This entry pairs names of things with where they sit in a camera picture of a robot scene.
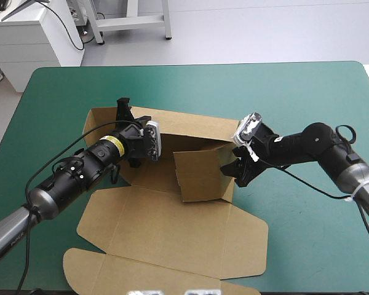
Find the drawer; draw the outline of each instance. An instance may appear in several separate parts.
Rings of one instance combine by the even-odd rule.
[[[60,66],[57,61],[0,63],[0,68],[17,92],[25,91],[31,74],[38,68]]]
[[[0,63],[23,61],[57,61],[50,44],[0,45]]]
[[[41,25],[0,26],[0,45],[49,43]]]

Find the yellow tape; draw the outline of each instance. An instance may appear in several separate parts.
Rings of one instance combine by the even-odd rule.
[[[117,150],[119,151],[119,155],[122,157],[124,155],[124,147],[120,140],[118,140],[116,137],[111,135],[106,135],[103,138],[100,138],[100,140],[108,140],[112,142],[115,147],[117,147]]]

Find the white cabinet leg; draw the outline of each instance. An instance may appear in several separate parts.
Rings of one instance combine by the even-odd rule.
[[[83,0],[83,2],[85,5],[87,18],[89,19],[90,26],[92,27],[94,38],[97,43],[104,44],[103,38],[100,34],[100,30],[98,29],[98,26],[96,23],[96,20],[98,18],[97,18],[96,8],[94,6],[93,0]]]
[[[162,0],[162,14],[164,16],[165,25],[165,38],[171,40],[171,20],[170,20],[170,10],[168,7],[168,0]]]

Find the cardboard flap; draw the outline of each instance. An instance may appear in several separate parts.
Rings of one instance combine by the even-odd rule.
[[[131,112],[135,118],[142,116],[151,116],[153,121],[160,125],[160,132],[163,134],[192,136],[198,138],[209,138],[213,140],[222,140],[231,142],[238,120],[223,119],[210,116],[201,116],[187,114],[183,112],[164,111],[161,109],[148,109],[140,107],[132,107]],[[89,130],[92,125],[100,125],[106,122],[114,121],[116,118],[116,107],[110,108],[93,108],[90,110],[84,131]],[[97,132],[93,132],[86,136],[87,145],[91,145],[112,130],[112,126],[101,128]]]
[[[189,289],[222,289],[224,295],[259,295],[243,286],[129,259],[79,249],[63,258],[66,279],[80,295],[126,295],[136,290],[162,290],[183,295]]]
[[[106,252],[132,188],[122,187],[120,196],[104,194],[104,191],[93,193],[95,197],[87,204],[76,230],[81,237]]]
[[[208,201],[224,198],[232,178],[220,171],[222,165],[234,160],[233,144],[214,142],[201,151],[174,152],[177,178],[184,202]]]
[[[231,142],[238,120],[132,107],[134,117],[152,116],[160,124],[161,133],[210,138]]]
[[[238,207],[231,206],[226,227],[226,242],[221,277],[261,275],[266,269],[268,225]]]
[[[92,295],[105,254],[71,248],[63,257],[63,270],[68,284],[81,295]]]
[[[77,231],[107,254],[213,278],[257,275],[266,261],[266,244],[254,242],[266,241],[264,221],[226,202],[183,203],[136,186],[96,191]]]
[[[183,201],[207,201],[217,199],[216,196],[223,196],[216,150],[173,154]]]

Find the box lid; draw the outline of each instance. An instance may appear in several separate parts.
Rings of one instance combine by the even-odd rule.
[[[223,201],[130,186],[96,191],[77,232],[108,255],[224,279],[266,268],[268,226]]]

